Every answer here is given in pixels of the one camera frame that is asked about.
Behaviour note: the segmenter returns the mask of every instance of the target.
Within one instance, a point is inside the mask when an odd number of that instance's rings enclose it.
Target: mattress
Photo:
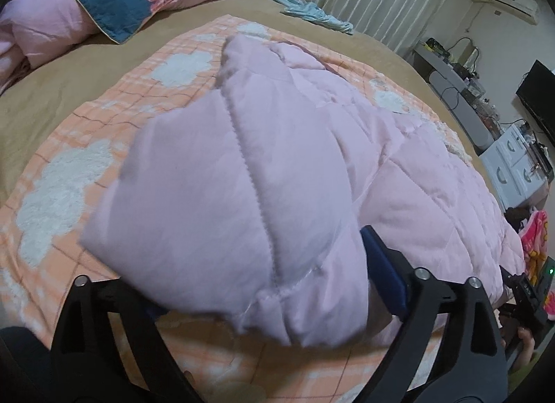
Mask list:
[[[492,190],[464,131],[406,61],[367,35],[330,31],[284,16],[281,9],[280,4],[271,0],[221,0],[160,13],[123,45],[96,35],[32,72],[0,97],[0,204],[6,201],[37,148],[75,108],[101,96],[172,38],[226,14],[320,44],[384,73],[426,103],[459,135],[474,167]]]

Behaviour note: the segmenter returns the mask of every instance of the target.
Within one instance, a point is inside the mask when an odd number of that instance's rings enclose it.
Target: light blue cloth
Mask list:
[[[302,18],[311,23],[318,24],[334,31],[352,35],[353,25],[337,18],[326,15],[326,12],[318,7],[314,2],[304,2],[303,0],[274,0],[279,2],[285,9],[281,13],[291,17]]]

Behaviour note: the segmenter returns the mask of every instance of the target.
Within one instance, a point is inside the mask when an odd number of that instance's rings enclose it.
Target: metal screw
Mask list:
[[[89,282],[89,277],[87,275],[79,275],[75,278],[75,281],[73,281],[73,285],[76,287],[81,287],[87,284],[88,282]]]
[[[423,268],[416,269],[415,270],[415,275],[416,275],[417,278],[422,279],[424,281],[426,281],[430,277],[430,274],[429,274],[428,270],[423,269]]]
[[[476,278],[475,276],[469,277],[468,278],[468,282],[470,283],[470,285],[472,287],[474,287],[475,289],[479,289],[480,287],[482,287],[482,281],[480,281],[478,278]]]

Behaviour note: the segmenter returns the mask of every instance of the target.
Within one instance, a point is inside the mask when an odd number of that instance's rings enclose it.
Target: wall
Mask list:
[[[515,95],[523,74],[535,60],[549,69],[555,69],[555,14],[543,0],[540,3],[539,24],[533,26],[510,14],[495,14],[489,4],[473,4],[462,23],[447,42],[451,46],[462,36],[470,36],[480,50],[476,70],[486,89],[486,97],[496,106],[501,122],[528,119],[536,131],[540,129],[525,111]],[[550,158],[555,162],[555,148],[544,135],[538,139],[548,146]],[[545,209],[555,217],[555,190],[545,203]],[[550,242],[555,242],[555,218],[549,226]],[[555,247],[550,248],[555,257]]]
[[[444,47],[452,46],[454,42],[451,42],[451,39],[454,32],[459,28],[472,6],[471,0],[445,0],[426,27],[421,39],[426,41],[433,36]]]

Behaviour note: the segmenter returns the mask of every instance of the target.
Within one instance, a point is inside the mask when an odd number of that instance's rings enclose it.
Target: black tv screen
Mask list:
[[[517,95],[555,145],[555,74],[537,60],[518,87]]]

